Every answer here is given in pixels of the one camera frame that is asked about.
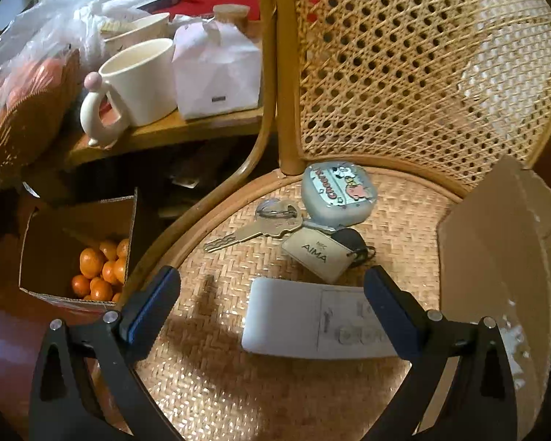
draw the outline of cardboard box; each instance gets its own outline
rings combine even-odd
[[[513,368],[518,439],[532,429],[551,364],[551,190],[511,157],[439,224],[441,310],[458,322],[492,316]],[[434,423],[457,367],[450,359],[421,425]]]
[[[71,279],[80,273],[79,257],[101,240],[129,238],[130,274],[162,225],[156,213],[133,196],[113,198],[34,212],[27,223],[19,271],[19,288],[33,297],[63,308],[104,312],[112,302],[78,300]]]

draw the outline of wicker basket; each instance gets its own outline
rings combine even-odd
[[[75,50],[63,68],[60,85],[31,93],[8,111],[0,125],[0,178],[18,174],[53,142],[63,115],[81,90],[79,69]]]

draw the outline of wooden table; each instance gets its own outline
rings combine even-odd
[[[250,21],[246,32],[246,35],[259,48],[262,46],[261,29],[260,21]],[[70,195],[58,176],[58,171],[69,171],[97,159],[153,147],[257,134],[262,117],[263,108],[259,107],[185,121],[176,110],[148,126],[128,129],[112,147],[107,149],[90,147],[89,138],[81,129],[62,131],[51,147],[36,162],[23,170],[23,180],[47,201],[66,201],[69,200]]]
[[[63,133],[39,160],[26,169],[26,173],[53,169],[68,171],[93,160],[127,152],[217,137],[257,134],[262,117],[262,107],[189,121],[185,121],[179,111],[174,111],[148,126],[128,129],[108,149],[90,147],[89,137],[84,132]]]

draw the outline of key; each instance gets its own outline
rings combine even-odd
[[[264,216],[261,213],[255,220],[255,222],[236,230],[233,233],[225,235],[221,239],[212,240],[204,244],[204,251],[211,253],[221,248],[230,247],[239,242],[245,242],[251,240],[260,235],[267,235],[270,237],[280,238],[286,233],[294,232],[302,226],[302,214],[298,206],[291,201],[279,201],[279,206],[286,205],[285,212],[288,216]],[[274,209],[273,212],[280,213],[280,209]]]

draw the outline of rattan chair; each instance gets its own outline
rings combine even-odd
[[[357,440],[409,364],[243,352],[255,277],[319,280],[281,252],[280,240],[258,237],[212,254],[202,244],[250,223],[263,198],[301,204],[307,163],[352,160],[379,192],[356,228],[402,288],[439,308],[437,223],[499,157],[531,166],[551,134],[551,9],[545,0],[261,4],[262,133],[241,170],[164,233],[131,275],[125,296],[156,262],[179,268],[182,279],[137,372],[186,439]],[[275,94],[280,170],[221,202],[262,153]],[[359,285],[364,271],[350,269],[339,282]]]

